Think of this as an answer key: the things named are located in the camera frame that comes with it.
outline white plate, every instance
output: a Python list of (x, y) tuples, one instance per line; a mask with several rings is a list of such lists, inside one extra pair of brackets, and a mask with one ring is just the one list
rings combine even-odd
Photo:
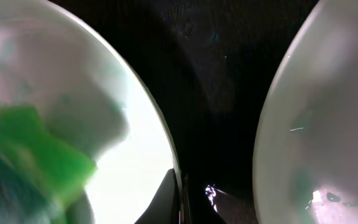
[(97, 161), (86, 187), (96, 224), (134, 223), (167, 170), (178, 170), (162, 114), (134, 71), (50, 2), (0, 0), (0, 103), (34, 104), (55, 134)]
[(262, 224), (358, 223), (358, 1), (320, 1), (285, 54), (260, 116), (254, 195)]

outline dark wooden table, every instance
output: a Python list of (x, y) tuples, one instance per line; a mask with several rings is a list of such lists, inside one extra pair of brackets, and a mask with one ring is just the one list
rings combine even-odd
[[(200, 195), (201, 185), (215, 183), (243, 200), (245, 217), (237, 223), (256, 223), (252, 154), (259, 114), (317, 0), (53, 2), (98, 31), (139, 74)], [(206, 212), (200, 209), (196, 219)]]

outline sponge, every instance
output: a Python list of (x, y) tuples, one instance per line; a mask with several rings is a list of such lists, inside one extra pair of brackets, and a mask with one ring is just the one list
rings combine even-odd
[(18, 223), (64, 223), (61, 214), (95, 170), (92, 160), (44, 128), (33, 106), (0, 107), (0, 188)]

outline dark table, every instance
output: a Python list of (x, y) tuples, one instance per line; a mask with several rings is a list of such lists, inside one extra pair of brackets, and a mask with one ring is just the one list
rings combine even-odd
[[(99, 32), (139, 74), (167, 121), (182, 173), (200, 195), (201, 185), (215, 183), (243, 201), (237, 223), (256, 223), (252, 154), (259, 114), (317, 0), (53, 2)], [(195, 219), (208, 212), (200, 209)]]

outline bowl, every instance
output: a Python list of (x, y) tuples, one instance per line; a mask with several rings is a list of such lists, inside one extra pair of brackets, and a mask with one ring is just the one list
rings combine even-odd
[(169, 130), (139, 77), (99, 34), (48, 1), (0, 0), (0, 105), (20, 104), (35, 105), (54, 135), (98, 165), (70, 209), (87, 216), (79, 223), (134, 223), (167, 170), (180, 177)]
[(320, 1), (260, 115), (259, 222), (358, 223), (358, 1)]

